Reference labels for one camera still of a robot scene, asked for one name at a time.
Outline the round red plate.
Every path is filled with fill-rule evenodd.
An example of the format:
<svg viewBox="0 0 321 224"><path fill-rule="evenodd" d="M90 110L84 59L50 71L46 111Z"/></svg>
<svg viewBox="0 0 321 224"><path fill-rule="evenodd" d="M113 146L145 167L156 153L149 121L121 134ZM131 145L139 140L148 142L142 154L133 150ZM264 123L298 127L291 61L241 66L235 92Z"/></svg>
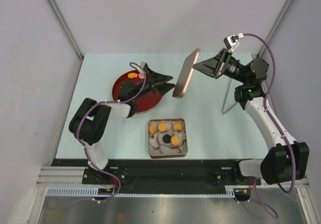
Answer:
<svg viewBox="0 0 321 224"><path fill-rule="evenodd" d="M126 72L126 73L122 74L121 76L119 76L117 78L117 80L115 81L113 88L112 88L113 100L117 100L117 97L120 94L121 86L125 81L128 80L133 84L143 83L143 79L140 79L139 77L134 78L134 79L129 79L127 77L127 75L131 72L138 73L137 70L132 70L132 71ZM139 98L136 98L134 101L137 104L136 113L140 114L140 113L144 113L144 112L152 110L160 103L162 98L163 98L163 96L160 93L154 94L152 91L146 93L145 95L143 95Z"/></svg>

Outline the gold tin lid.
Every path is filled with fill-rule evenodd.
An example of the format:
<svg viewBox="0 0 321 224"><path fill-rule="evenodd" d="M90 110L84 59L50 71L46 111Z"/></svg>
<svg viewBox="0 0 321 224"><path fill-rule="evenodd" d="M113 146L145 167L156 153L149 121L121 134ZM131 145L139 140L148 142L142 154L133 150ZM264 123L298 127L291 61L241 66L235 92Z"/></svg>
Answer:
<svg viewBox="0 0 321 224"><path fill-rule="evenodd" d="M190 80L193 75L193 66L197 63L201 50L196 48L191 54L189 54L183 63L181 68L176 86L174 88L172 97L173 98L182 98L188 89Z"/></svg>

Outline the metal tongs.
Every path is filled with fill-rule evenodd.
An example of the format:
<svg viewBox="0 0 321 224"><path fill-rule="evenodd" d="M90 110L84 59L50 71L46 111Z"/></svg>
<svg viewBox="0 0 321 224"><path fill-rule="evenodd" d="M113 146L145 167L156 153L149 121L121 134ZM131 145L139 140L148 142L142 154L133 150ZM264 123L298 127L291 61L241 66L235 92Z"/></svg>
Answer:
<svg viewBox="0 0 321 224"><path fill-rule="evenodd" d="M230 107L225 109L231 85L232 85L232 79L229 80L228 85L227 85L227 89L226 89L226 92L225 92L223 105L222 105L222 108L221 108L221 114L222 115L226 115L230 110L232 110L237 105L237 103L234 102Z"/></svg>

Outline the orange round cookie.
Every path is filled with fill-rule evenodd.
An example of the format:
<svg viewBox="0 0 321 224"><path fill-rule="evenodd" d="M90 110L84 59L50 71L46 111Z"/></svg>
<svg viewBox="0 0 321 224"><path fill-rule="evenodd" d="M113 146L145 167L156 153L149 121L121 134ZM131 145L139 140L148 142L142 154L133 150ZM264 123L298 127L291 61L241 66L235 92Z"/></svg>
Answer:
<svg viewBox="0 0 321 224"><path fill-rule="evenodd" d="M173 146L178 146L180 143L180 138L178 136L172 136L171 137L171 144Z"/></svg>
<svg viewBox="0 0 321 224"><path fill-rule="evenodd" d="M156 132L156 128L155 128L155 126L154 125L149 125L148 126L148 131L149 131L149 133L150 134L155 134L155 132Z"/></svg>
<svg viewBox="0 0 321 224"><path fill-rule="evenodd" d="M182 131L182 130L183 130L183 126L182 126L181 123L175 123L175 124L173 125L173 129L174 129L175 131Z"/></svg>
<svg viewBox="0 0 321 224"><path fill-rule="evenodd" d="M157 128L160 132L165 132L167 130L167 126L165 123L159 123Z"/></svg>

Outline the black round cookie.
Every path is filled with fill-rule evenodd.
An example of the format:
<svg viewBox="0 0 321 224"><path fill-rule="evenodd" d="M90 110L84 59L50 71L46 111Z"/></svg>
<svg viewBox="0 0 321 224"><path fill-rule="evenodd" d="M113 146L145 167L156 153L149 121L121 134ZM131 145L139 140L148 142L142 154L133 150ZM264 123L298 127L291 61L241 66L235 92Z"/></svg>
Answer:
<svg viewBox="0 0 321 224"><path fill-rule="evenodd" d="M163 135L162 141L163 141L164 144L170 144L171 143L171 138L172 137L170 135L166 134L166 135Z"/></svg>

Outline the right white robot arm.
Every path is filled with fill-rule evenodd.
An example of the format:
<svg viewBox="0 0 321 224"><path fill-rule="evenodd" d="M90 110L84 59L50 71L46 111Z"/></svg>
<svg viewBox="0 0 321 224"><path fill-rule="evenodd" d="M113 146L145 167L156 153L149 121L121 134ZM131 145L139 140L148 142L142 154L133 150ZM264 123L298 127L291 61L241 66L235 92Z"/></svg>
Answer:
<svg viewBox="0 0 321 224"><path fill-rule="evenodd" d="M231 178L236 184L244 184L249 177L262 178L270 185L305 177L309 147L289 134L271 109L261 85L269 68L264 59L255 58L243 65L227 49L222 49L193 68L214 79L225 75L241 83L234 91L235 102L253 119L267 145L264 159L242 160L232 170Z"/></svg>

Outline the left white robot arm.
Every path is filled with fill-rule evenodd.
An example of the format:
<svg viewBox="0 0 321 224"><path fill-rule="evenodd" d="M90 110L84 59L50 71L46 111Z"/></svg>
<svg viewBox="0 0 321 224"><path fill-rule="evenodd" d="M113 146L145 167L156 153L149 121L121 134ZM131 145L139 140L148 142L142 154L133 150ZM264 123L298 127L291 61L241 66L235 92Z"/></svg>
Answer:
<svg viewBox="0 0 321 224"><path fill-rule="evenodd" d="M151 70L147 63L131 62L132 71L120 76L112 89L112 100L86 98L72 117L69 131L83 146L93 177L104 184L111 172L100 140L110 118L130 118L156 106L175 87L172 76Z"/></svg>

